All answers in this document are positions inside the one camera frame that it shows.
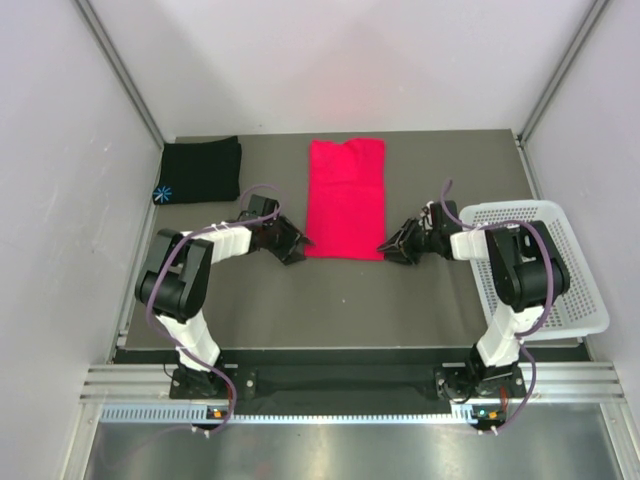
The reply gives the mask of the red polo shirt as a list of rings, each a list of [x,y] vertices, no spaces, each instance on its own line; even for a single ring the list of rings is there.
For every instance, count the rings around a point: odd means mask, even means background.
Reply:
[[[385,153],[381,139],[310,145],[305,248],[311,258],[378,262],[385,241]]]

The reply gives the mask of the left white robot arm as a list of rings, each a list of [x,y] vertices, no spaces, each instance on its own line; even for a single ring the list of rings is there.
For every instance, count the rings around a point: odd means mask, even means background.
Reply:
[[[304,248],[313,242],[280,210],[277,200],[254,194],[234,221],[198,231],[161,229],[153,238],[135,298],[145,306],[149,323],[174,343],[174,398],[215,398],[232,392],[221,349],[204,318],[211,267],[260,250],[286,266],[303,261]]]

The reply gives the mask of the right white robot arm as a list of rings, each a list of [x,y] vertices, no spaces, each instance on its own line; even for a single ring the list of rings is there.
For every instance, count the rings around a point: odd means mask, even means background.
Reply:
[[[509,386],[525,338],[546,322],[570,287],[569,270],[542,221],[471,226],[451,200],[429,202],[377,251],[386,261],[416,265],[426,254],[450,261],[485,261],[497,306],[486,332],[471,347],[464,370],[439,379],[443,396],[464,402]]]

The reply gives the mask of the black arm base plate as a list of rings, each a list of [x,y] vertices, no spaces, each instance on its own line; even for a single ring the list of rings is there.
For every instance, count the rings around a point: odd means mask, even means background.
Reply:
[[[222,368],[240,400],[293,393],[416,393],[425,400],[521,399],[526,393],[516,369],[494,380],[476,383],[462,365],[226,365]]]

